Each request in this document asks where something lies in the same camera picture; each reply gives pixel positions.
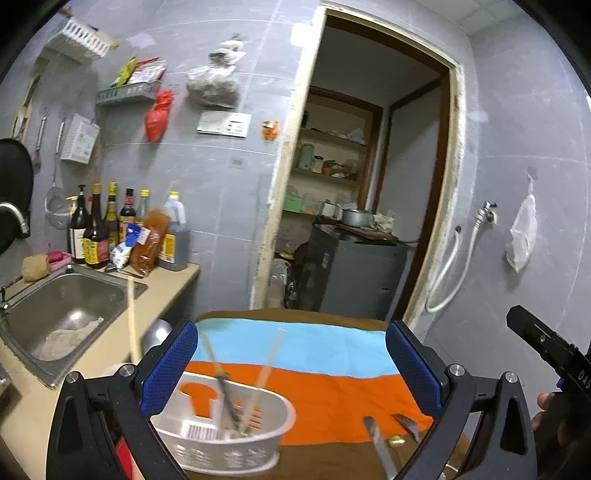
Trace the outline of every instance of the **plastic jug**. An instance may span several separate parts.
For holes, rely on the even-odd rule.
[[[163,210],[170,217],[170,223],[158,255],[158,265],[167,270],[184,270],[189,263],[189,227],[178,192],[170,192]]]

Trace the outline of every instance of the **stainless steel sink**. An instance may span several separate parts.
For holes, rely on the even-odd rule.
[[[148,288],[135,282],[135,298]],[[45,385],[54,387],[99,335],[127,308],[127,280],[68,265],[8,300],[0,337]],[[47,336],[57,330],[98,326],[62,358],[40,360]]]

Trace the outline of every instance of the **red plastic bag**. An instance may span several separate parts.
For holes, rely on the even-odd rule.
[[[174,94],[172,90],[161,90],[156,96],[156,103],[146,113],[144,125],[146,137],[149,142],[157,142],[162,138],[166,125],[168,125],[168,111],[173,102]]]

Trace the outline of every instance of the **blue gripper pad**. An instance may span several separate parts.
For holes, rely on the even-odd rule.
[[[441,386],[395,322],[386,330],[386,348],[418,408],[424,415],[437,418],[441,410]]]
[[[197,326],[193,322],[187,322],[182,330],[172,339],[174,330],[160,347],[168,346],[164,353],[159,353],[160,358],[143,381],[141,402],[139,407],[146,418],[157,415],[164,410],[170,395],[173,394],[185,367],[197,349]],[[148,355],[157,347],[151,348]]]

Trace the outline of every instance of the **black pan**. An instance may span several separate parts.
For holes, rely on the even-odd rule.
[[[0,139],[0,202],[10,202],[29,215],[33,195],[33,163],[25,146],[13,138]],[[0,255],[18,236],[14,215],[0,210]]]

